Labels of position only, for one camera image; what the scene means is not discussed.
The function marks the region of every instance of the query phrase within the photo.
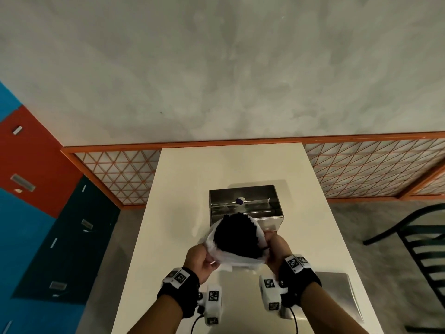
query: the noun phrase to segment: white table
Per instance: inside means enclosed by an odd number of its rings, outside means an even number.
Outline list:
[[[155,301],[165,275],[182,266],[208,231],[209,190],[268,184],[284,213],[279,234],[316,271],[347,273],[364,328],[383,333],[303,145],[293,143],[162,150],[112,334],[127,333]],[[199,320],[194,334],[295,331],[293,321],[263,308],[258,275],[215,272],[207,283],[222,286],[222,323],[209,330]],[[193,320],[183,320],[178,333],[189,334]],[[299,321],[299,332],[312,333],[307,321]]]

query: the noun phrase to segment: metal box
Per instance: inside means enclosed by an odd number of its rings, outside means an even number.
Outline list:
[[[236,199],[244,197],[244,204]],[[210,226],[224,215],[244,213],[254,218],[262,230],[280,228],[284,215],[274,185],[237,187],[209,191]]]

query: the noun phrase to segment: black cable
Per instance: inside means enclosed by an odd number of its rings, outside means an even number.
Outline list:
[[[289,307],[289,309],[291,310],[291,313],[292,313],[292,315],[294,316],[295,330],[297,331],[297,334],[298,334],[297,318],[295,317],[295,314],[294,314],[294,311],[292,310],[292,308]]]
[[[196,318],[195,322],[193,322],[193,326],[192,326],[192,330],[190,331],[190,334],[193,334],[193,328],[194,328],[194,326],[196,325],[197,321],[198,321],[200,318],[203,318],[203,317],[204,317],[204,314],[201,314],[200,316],[198,316],[198,317]]]

